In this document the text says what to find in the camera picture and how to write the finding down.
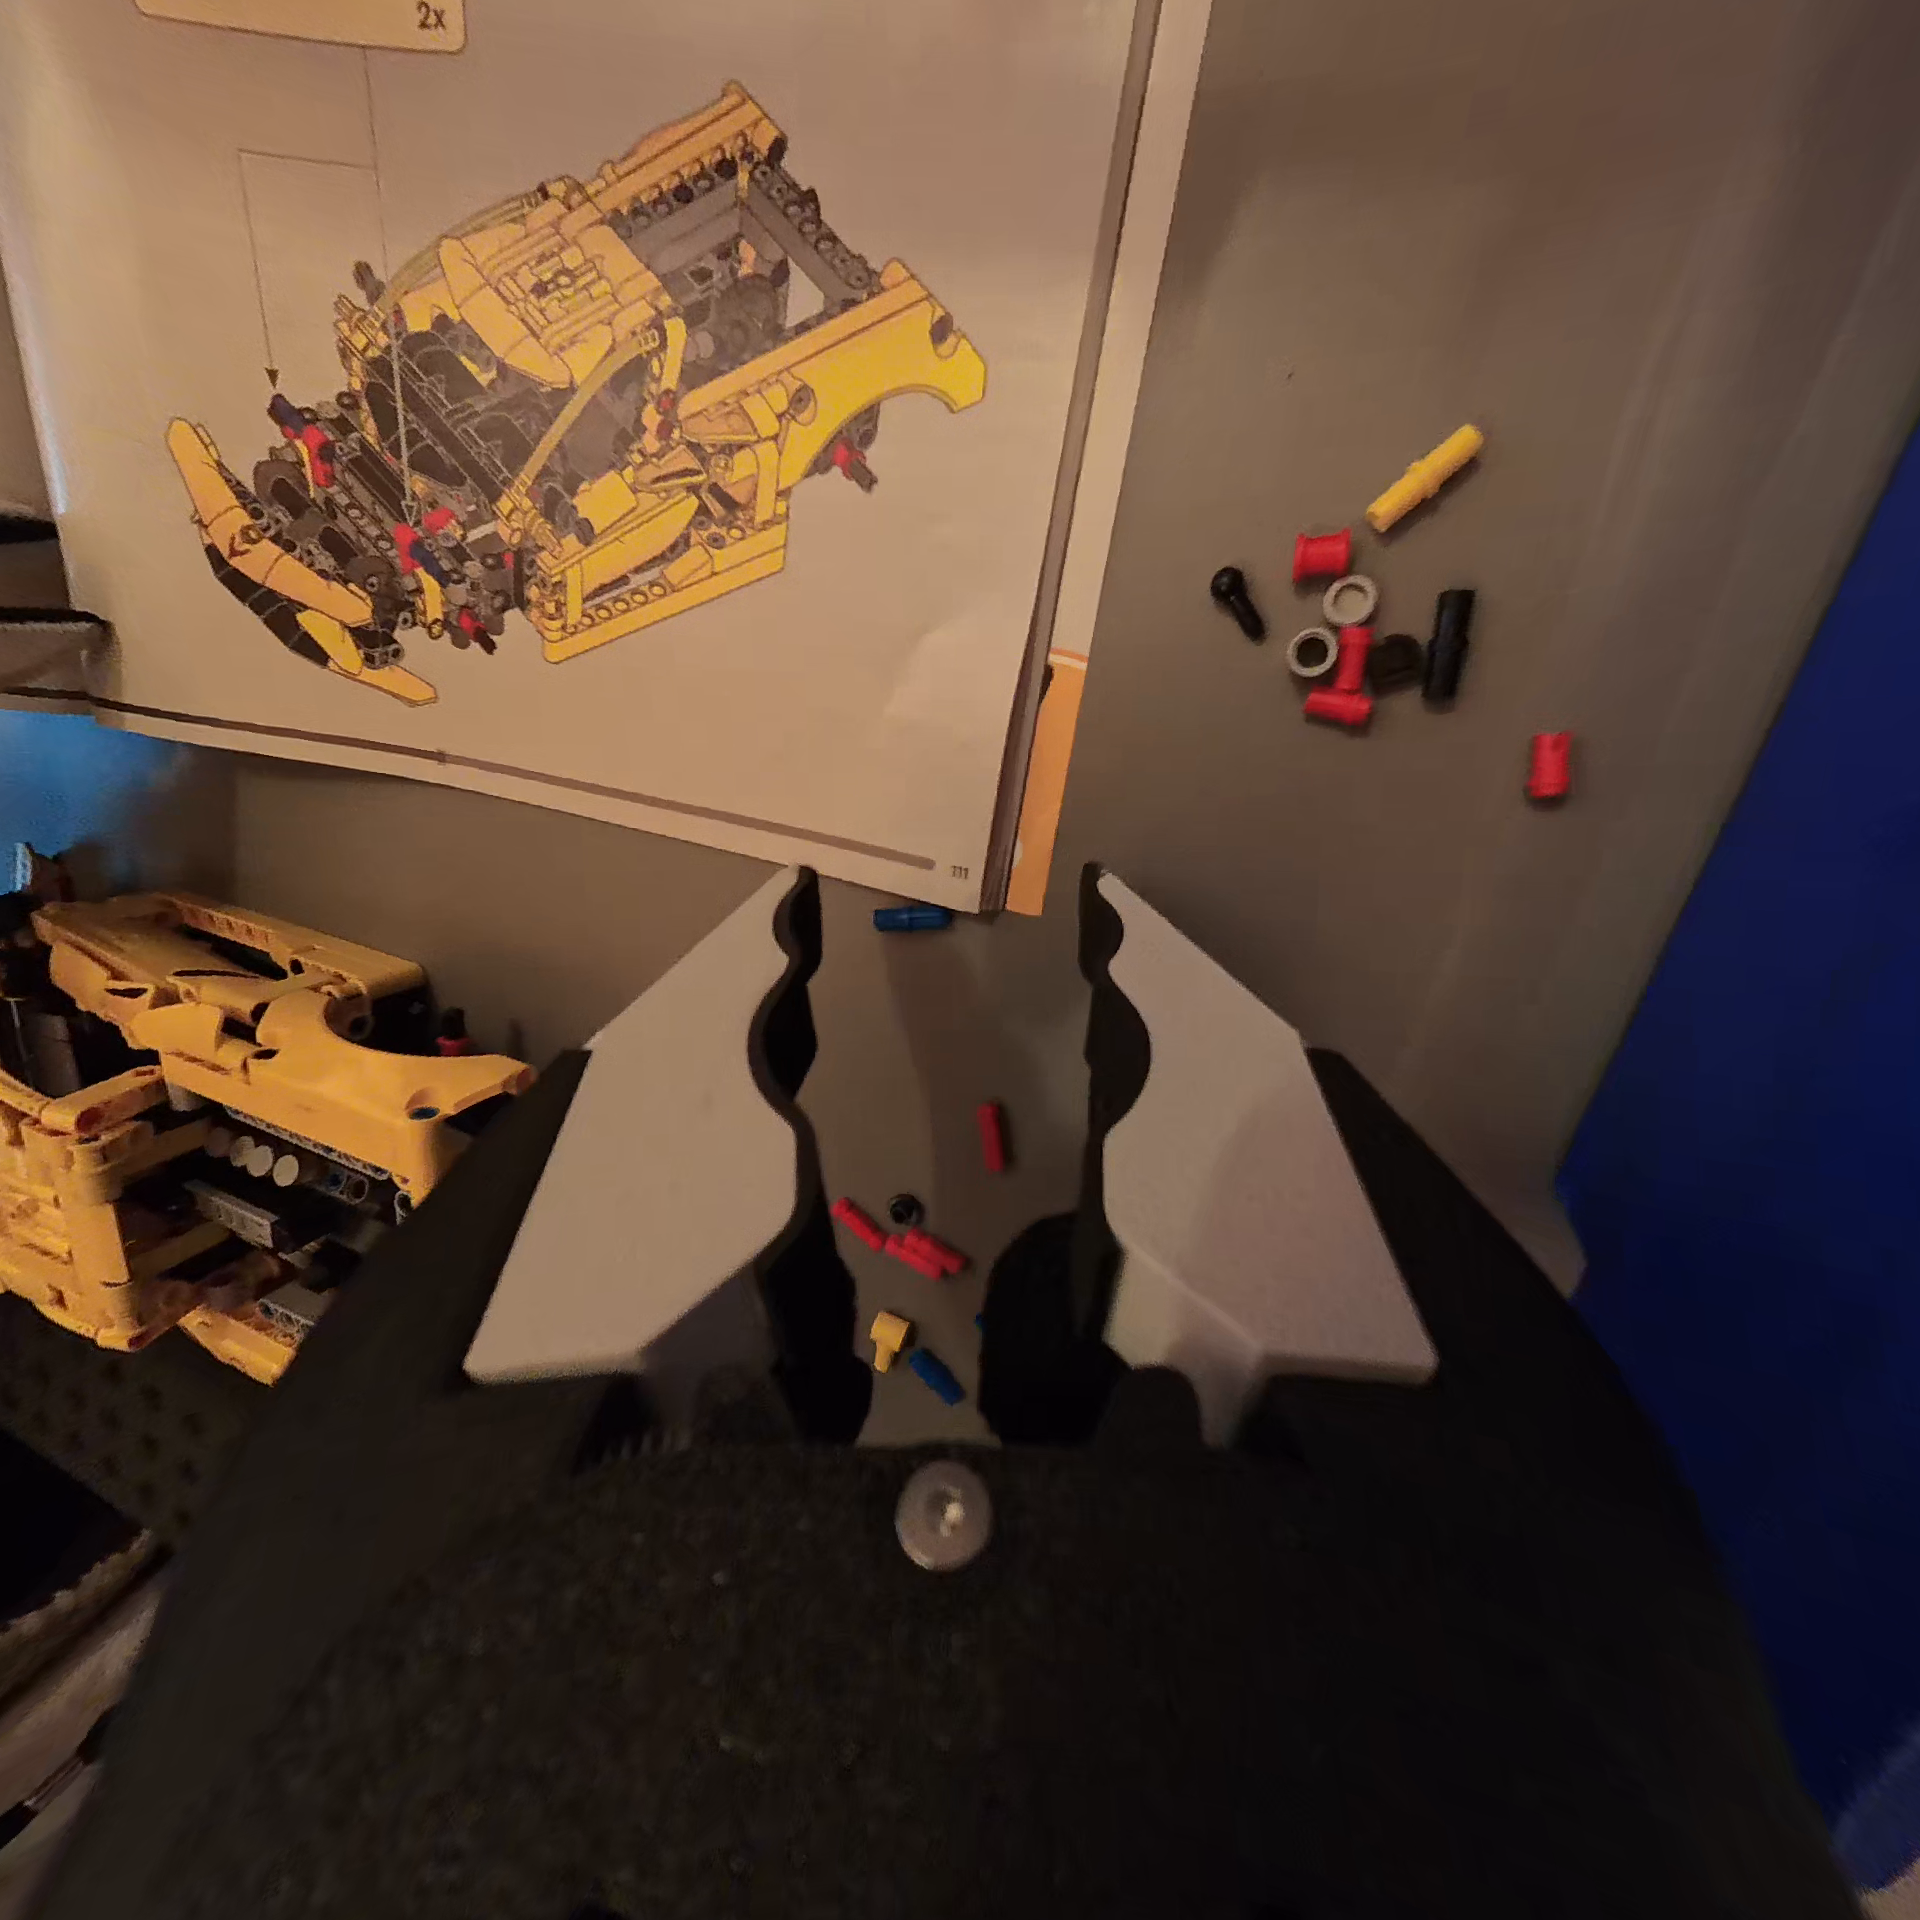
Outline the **scatter of small coloured pins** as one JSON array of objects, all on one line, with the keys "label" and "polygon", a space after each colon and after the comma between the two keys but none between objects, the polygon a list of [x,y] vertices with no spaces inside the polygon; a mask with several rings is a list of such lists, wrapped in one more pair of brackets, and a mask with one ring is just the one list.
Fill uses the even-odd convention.
[{"label": "scatter of small coloured pins", "polygon": [[[1392,488],[1367,506],[1365,521],[1375,536],[1388,536],[1399,521],[1432,503],[1445,485],[1479,460],[1484,444],[1484,431],[1466,424],[1442,439],[1437,448],[1432,448],[1413,461]],[[1448,652],[1442,642],[1455,644],[1448,640],[1452,634],[1459,640],[1459,657],[1466,657],[1467,626],[1463,623],[1472,613],[1472,593],[1442,593],[1432,644],[1423,647],[1409,636],[1388,636],[1377,644],[1379,587],[1371,579],[1362,579],[1354,570],[1354,529],[1341,527],[1331,536],[1297,536],[1290,579],[1297,585],[1328,581],[1322,623],[1287,644],[1287,673],[1298,683],[1312,685],[1306,695],[1311,717],[1362,730],[1375,715],[1377,695],[1384,689],[1397,689],[1403,682],[1410,683],[1409,675],[1416,682],[1425,676],[1425,697],[1432,704],[1452,700],[1455,682],[1450,680],[1442,689],[1442,666],[1448,666],[1442,660]],[[1210,593],[1248,640],[1264,640],[1264,620],[1239,568],[1221,568],[1210,584]],[[1367,663],[1369,647],[1384,657],[1397,647],[1402,652],[1410,649],[1409,660],[1413,666],[1397,680],[1388,676],[1384,666]],[[927,901],[890,904],[873,911],[873,925],[881,936],[921,936],[945,930],[951,923],[951,908]],[[999,1178],[1008,1170],[1012,1153],[1004,1106],[993,1097],[978,1101],[973,1108],[973,1129],[978,1164],[993,1178]],[[929,1232],[923,1224],[927,1210],[912,1194],[892,1199],[884,1210],[884,1221],[866,1212],[856,1199],[837,1196],[831,1207],[831,1219],[859,1245],[911,1267],[929,1285],[948,1283],[969,1269],[968,1256]],[[892,1308],[875,1313],[869,1340],[875,1376],[888,1376],[890,1372],[912,1375],[945,1407],[957,1407],[968,1396],[954,1369],[937,1354],[915,1346],[916,1330],[908,1314],[895,1313]]]}]

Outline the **instruction booklet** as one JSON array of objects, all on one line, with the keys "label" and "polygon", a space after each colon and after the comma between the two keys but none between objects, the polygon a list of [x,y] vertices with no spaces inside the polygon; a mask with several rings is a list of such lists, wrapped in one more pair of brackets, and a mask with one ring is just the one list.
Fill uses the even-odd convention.
[{"label": "instruction booklet", "polygon": [[4,4],[42,700],[1007,899],[1211,4]]}]

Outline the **grey desk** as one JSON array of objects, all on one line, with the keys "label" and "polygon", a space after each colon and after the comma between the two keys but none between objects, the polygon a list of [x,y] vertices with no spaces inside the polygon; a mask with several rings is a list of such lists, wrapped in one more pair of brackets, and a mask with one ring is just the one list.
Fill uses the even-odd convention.
[{"label": "grey desk", "polygon": [[[1913,4],[1219,4],[1047,913],[881,936],[824,883],[827,1189],[978,1261],[1071,1207],[1096,859],[1578,1285],[1556,1168],[1913,411]],[[1292,553],[1341,527],[1377,644],[1472,593],[1452,700],[1307,715]]]}]

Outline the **orange paper sheet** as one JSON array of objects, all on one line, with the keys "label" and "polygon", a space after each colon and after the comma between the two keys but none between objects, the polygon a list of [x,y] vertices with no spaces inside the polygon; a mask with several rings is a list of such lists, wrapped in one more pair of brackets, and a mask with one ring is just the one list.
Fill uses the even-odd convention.
[{"label": "orange paper sheet", "polygon": [[1004,901],[1004,911],[1017,917],[1035,920],[1044,911],[1087,683],[1087,657],[1058,647],[1047,652]]}]

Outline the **blue storage bin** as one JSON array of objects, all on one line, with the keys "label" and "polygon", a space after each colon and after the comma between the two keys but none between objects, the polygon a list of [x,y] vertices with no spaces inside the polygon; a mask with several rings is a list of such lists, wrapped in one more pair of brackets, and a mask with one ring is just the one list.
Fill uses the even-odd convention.
[{"label": "blue storage bin", "polygon": [[1556,1192],[1859,1892],[1916,1874],[1919,437]]}]

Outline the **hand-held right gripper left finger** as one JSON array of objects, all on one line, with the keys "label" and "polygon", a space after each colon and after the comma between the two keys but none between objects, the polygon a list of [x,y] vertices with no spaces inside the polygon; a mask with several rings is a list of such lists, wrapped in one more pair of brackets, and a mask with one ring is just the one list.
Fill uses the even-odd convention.
[{"label": "hand-held right gripper left finger", "polygon": [[625,1376],[679,1429],[767,1385],[801,1437],[858,1440],[858,1285],[801,1105],[821,961],[818,876],[784,868],[585,1045],[472,1384]]}]

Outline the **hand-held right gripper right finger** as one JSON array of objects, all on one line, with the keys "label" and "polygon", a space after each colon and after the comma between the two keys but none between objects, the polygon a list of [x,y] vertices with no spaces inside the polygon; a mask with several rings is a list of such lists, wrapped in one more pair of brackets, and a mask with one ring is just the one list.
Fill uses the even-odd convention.
[{"label": "hand-held right gripper right finger", "polygon": [[1073,1448],[1172,1376],[1227,1448],[1283,1378],[1426,1385],[1436,1345],[1293,1025],[1138,890],[1083,868],[1089,1136],[1068,1216],[997,1264],[980,1416]]}]

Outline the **yellow toy brick car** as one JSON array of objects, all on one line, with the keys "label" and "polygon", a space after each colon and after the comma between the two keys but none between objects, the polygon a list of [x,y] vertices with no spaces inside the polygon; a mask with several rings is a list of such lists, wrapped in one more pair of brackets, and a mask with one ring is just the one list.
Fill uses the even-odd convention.
[{"label": "yellow toy brick car", "polygon": [[2,1290],[272,1385],[537,1071],[419,962],[181,892],[4,895]]}]

